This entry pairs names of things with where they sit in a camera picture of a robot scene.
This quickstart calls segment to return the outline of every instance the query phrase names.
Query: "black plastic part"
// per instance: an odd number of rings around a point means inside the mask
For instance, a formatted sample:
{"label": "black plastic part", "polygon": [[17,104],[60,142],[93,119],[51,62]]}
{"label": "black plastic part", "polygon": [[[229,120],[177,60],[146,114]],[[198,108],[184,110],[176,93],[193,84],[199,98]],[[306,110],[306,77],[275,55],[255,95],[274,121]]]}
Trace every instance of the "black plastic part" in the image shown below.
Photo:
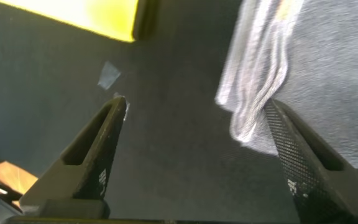
{"label": "black plastic part", "polygon": [[102,201],[125,113],[124,97],[107,102],[21,198],[23,211],[28,215],[39,214],[48,200]]}
{"label": "black plastic part", "polygon": [[12,217],[6,220],[6,224],[164,224],[164,221],[143,221],[143,220],[102,220],[85,218],[55,218],[55,217]]}
{"label": "black plastic part", "polygon": [[265,112],[301,222],[358,223],[358,170],[282,102]]}
{"label": "black plastic part", "polygon": [[159,0],[139,0],[132,36],[136,40],[146,39],[154,31]]}
{"label": "black plastic part", "polygon": [[12,203],[13,201],[19,200],[23,196],[19,192],[11,189],[4,184],[0,184],[0,189],[6,191],[6,194],[0,194],[0,198],[7,203]]}
{"label": "black plastic part", "polygon": [[39,217],[98,219],[108,217],[109,208],[103,200],[47,200],[39,209]]}
{"label": "black plastic part", "polygon": [[7,203],[8,205],[10,205],[14,210],[17,210],[19,213],[22,213],[22,210],[13,203],[13,201],[17,201],[18,200],[18,195],[20,193],[17,193],[15,191],[13,191],[14,193],[11,194],[11,192],[7,191],[7,194],[2,194],[0,193],[0,200],[2,200],[4,203]]}

